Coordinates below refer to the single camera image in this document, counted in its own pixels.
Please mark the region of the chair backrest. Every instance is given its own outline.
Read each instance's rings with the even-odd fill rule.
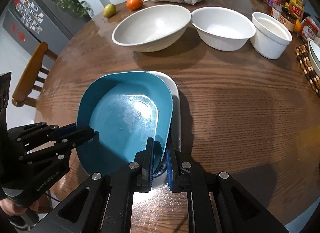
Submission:
[[[24,104],[36,107],[36,99],[28,97],[31,91],[34,89],[41,92],[42,87],[35,85],[36,81],[44,84],[45,79],[39,77],[39,72],[46,75],[49,74],[49,70],[42,67],[42,60],[44,55],[47,55],[52,60],[57,59],[57,55],[48,49],[48,44],[41,42],[27,64],[23,74],[18,82],[18,85],[12,95],[12,104],[21,107]]]

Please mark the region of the silver screw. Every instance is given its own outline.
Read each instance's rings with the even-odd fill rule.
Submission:
[[[229,178],[229,174],[226,173],[225,171],[220,172],[219,176],[221,179],[228,179]]]
[[[96,173],[91,175],[91,178],[93,180],[99,180],[101,178],[101,173],[96,172]]]
[[[139,167],[139,164],[137,162],[133,161],[132,163],[129,164],[129,167],[131,169],[136,169]]]
[[[191,163],[185,161],[181,164],[182,168],[189,169],[191,167]]]

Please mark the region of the human hand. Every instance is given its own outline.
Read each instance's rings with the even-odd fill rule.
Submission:
[[[0,208],[9,216],[19,216],[27,210],[27,208],[17,206],[9,199],[0,200]],[[39,209],[39,201],[37,200],[29,208],[37,211]]]

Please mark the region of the white round bowl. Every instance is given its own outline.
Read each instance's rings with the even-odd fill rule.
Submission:
[[[267,59],[278,59],[292,41],[289,30],[275,18],[262,12],[252,13],[252,22],[257,29],[250,39],[255,50]]]
[[[162,50],[182,36],[190,19],[190,11],[179,5],[145,8],[120,22],[112,33],[112,40],[134,51]]]
[[[256,32],[246,16],[227,8],[203,7],[191,15],[192,25],[204,43],[219,50],[237,50]]]
[[[309,46],[309,60],[313,69],[320,76],[320,48],[319,46],[310,38],[308,38]]]

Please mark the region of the wooden bead trivet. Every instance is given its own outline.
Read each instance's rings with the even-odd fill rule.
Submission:
[[[296,47],[294,51],[297,54],[297,60],[304,75],[309,81],[313,91],[315,91],[320,98],[320,79],[310,63],[308,44],[302,44],[300,47]]]

